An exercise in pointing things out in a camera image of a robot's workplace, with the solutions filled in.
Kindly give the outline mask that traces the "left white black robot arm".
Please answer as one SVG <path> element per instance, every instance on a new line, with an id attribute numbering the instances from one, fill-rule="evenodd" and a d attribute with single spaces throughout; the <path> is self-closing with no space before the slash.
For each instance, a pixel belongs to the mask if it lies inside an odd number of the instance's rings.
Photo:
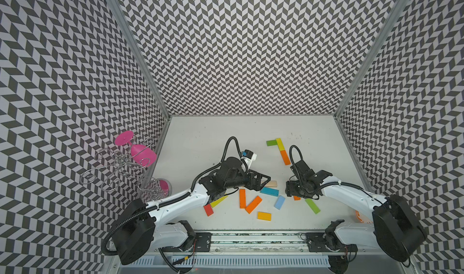
<path id="1" fill-rule="evenodd" d="M 251 169 L 255 154 L 238 150 L 238 156 L 227 156 L 224 147 L 221 160 L 194 178 L 190 188 L 168 198 L 143 202 L 133 200 L 110 227 L 101 241 L 106 256 L 118 256 L 123 265 L 141 258 L 151 246 L 190 249 L 196 234 L 185 220 L 174 219 L 197 208 L 210 205 L 225 196 L 228 189 L 244 187 L 260 192 L 271 177 Z"/>

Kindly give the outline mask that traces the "yellow block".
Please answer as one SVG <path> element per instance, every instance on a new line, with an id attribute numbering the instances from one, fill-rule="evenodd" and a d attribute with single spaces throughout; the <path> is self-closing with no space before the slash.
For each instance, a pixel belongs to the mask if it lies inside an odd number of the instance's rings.
<path id="1" fill-rule="evenodd" d="M 276 138 L 276 143 L 280 151 L 285 151 L 284 144 L 280 138 Z"/>

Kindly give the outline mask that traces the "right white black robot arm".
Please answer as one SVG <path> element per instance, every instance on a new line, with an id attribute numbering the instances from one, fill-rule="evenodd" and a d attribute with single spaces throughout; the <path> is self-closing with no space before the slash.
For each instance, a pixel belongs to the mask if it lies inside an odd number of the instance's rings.
<path id="1" fill-rule="evenodd" d="M 322 243 L 330 252 L 367 246 L 380 249 L 395 261 L 404 263 L 426 241 L 428 232 L 405 198 L 397 194 L 377 195 L 354 183 L 344 182 L 328 171 L 315 172 L 304 159 L 295 161 L 294 152 L 301 151 L 292 145 L 289 159 L 295 179 L 286 182 L 286 195 L 309 200 L 328 197 L 369 220 L 358 224 L 344 219 L 332 221 L 316 240 L 309 237 L 309 244 Z"/>

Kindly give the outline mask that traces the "green small block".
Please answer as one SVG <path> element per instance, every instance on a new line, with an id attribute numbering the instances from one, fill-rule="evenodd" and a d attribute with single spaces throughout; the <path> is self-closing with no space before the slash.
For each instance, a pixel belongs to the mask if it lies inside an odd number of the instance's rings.
<path id="1" fill-rule="evenodd" d="M 277 145 L 277 141 L 276 140 L 269 140 L 269 141 L 266 141 L 266 144 L 267 146 L 276 146 Z"/>

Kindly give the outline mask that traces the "natural wood block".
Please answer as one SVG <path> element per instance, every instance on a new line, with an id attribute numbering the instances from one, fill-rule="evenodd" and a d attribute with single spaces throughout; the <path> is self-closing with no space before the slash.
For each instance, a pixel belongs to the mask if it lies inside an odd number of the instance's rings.
<path id="1" fill-rule="evenodd" d="M 276 181 L 269 181 L 266 184 L 266 187 L 268 187 L 268 188 L 276 188 L 277 187 L 277 182 Z"/>

